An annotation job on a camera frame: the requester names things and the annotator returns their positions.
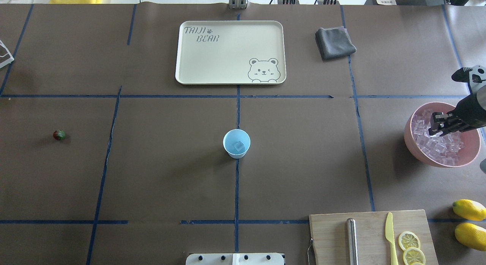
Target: wooden cutting board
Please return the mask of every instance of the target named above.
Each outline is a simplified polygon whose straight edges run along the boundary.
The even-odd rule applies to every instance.
[[[415,233],[426,265],[439,265],[424,210],[390,211],[399,265],[404,265],[398,237],[404,231]],[[390,244],[385,239],[388,211],[309,215],[317,265],[349,264],[346,220],[356,220],[358,262],[360,265],[390,265]]]

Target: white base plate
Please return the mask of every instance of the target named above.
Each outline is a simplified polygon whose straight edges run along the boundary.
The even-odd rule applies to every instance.
[[[184,85],[276,85],[287,77],[277,21],[186,21],[175,78]]]
[[[14,57],[0,40],[0,68],[7,66],[12,63],[12,61],[14,61]]]
[[[279,253],[190,254],[186,265],[285,265]]]

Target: gray cloth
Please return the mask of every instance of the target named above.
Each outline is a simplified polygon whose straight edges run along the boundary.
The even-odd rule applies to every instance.
[[[356,52],[345,27],[320,28],[316,32],[316,42],[323,60],[335,59]]]

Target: metal rod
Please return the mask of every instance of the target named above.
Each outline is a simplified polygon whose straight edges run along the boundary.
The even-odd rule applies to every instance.
[[[349,218],[347,223],[347,245],[349,249],[349,263],[358,265],[358,241],[356,239],[356,220]]]

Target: beige tray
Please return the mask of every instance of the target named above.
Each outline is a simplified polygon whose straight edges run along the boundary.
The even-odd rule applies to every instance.
[[[184,85],[275,85],[285,80],[277,21],[186,21],[179,28],[175,78]]]

